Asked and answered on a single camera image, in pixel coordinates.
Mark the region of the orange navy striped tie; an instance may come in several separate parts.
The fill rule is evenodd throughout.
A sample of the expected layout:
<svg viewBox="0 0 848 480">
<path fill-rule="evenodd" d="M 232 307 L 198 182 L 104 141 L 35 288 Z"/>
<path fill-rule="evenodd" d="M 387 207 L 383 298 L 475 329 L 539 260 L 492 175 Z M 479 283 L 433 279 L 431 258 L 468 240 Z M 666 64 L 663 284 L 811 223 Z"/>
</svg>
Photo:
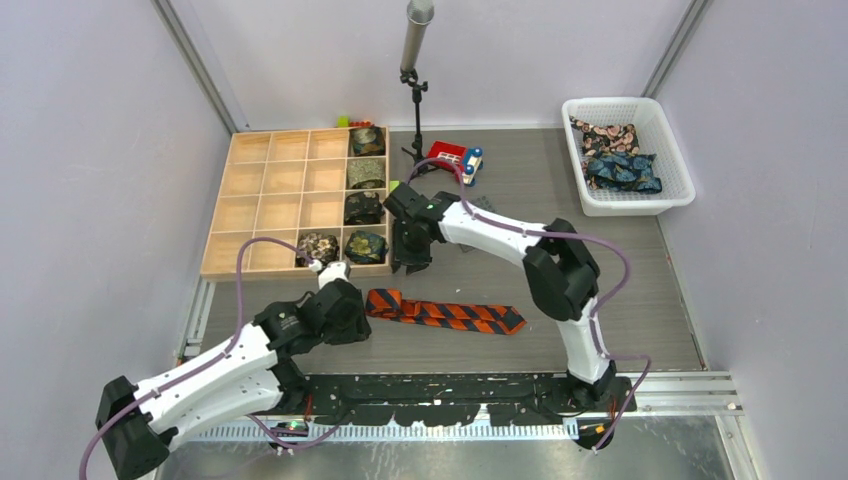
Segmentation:
<svg viewBox="0 0 848 480">
<path fill-rule="evenodd" d="M 370 290 L 365 311 L 369 317 L 397 323 L 490 335 L 514 335 L 526 325 L 512 306 L 415 300 L 396 289 Z"/>
</svg>

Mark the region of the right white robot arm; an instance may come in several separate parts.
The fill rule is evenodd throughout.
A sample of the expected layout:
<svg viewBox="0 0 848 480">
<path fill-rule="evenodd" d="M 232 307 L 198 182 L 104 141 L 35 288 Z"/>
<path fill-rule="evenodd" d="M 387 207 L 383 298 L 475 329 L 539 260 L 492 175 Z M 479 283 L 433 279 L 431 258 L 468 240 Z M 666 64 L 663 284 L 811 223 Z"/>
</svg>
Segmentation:
<svg viewBox="0 0 848 480">
<path fill-rule="evenodd" d="M 394 219 L 392 260 L 410 273 L 431 263 L 434 242 L 469 246 L 520 268 L 537 309 L 558 323 L 574 403 L 591 411 L 610 398 L 617 369 L 598 322 L 600 268 L 569 222 L 522 222 L 456 194 L 427 198 L 406 183 L 383 205 Z"/>
</svg>

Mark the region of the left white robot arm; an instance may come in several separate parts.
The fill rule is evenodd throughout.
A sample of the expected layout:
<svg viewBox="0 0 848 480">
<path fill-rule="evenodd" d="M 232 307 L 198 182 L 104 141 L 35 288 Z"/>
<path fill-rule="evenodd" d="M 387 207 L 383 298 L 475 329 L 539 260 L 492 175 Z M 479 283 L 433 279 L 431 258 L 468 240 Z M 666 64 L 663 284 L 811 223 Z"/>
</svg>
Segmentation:
<svg viewBox="0 0 848 480">
<path fill-rule="evenodd" d="M 228 341 L 158 376 L 120 376 L 101 394 L 95 425 L 120 479 L 138 479 L 192 436 L 247 414 L 305 409 L 310 384 L 293 358 L 320 344 L 366 340 L 351 267 L 335 261 L 302 302 L 273 302 Z"/>
</svg>

